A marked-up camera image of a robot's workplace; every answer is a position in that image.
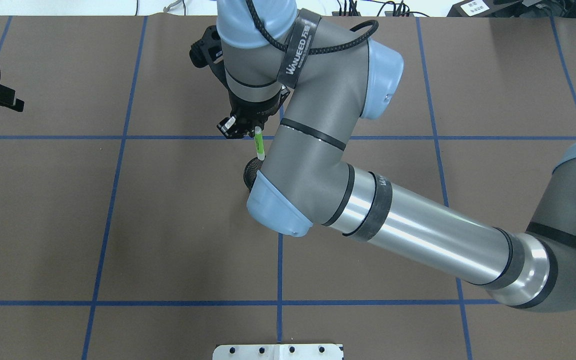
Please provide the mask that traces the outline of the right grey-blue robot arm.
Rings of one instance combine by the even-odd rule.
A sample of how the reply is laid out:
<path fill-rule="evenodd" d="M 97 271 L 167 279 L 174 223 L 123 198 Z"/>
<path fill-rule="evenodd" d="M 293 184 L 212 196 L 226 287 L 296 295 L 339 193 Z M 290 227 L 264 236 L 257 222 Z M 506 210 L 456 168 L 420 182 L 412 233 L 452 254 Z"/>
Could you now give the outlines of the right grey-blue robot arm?
<path fill-rule="evenodd" d="M 219 0 L 217 73 L 232 114 L 226 137 L 253 132 L 252 111 L 294 90 L 253 178 L 249 214 L 284 236 L 313 225 L 441 271 L 528 312 L 576 310 L 576 143 L 553 169 L 525 231 L 512 233 L 349 163 L 359 120 L 381 116 L 404 59 L 368 32 L 344 29 L 294 0 Z"/>

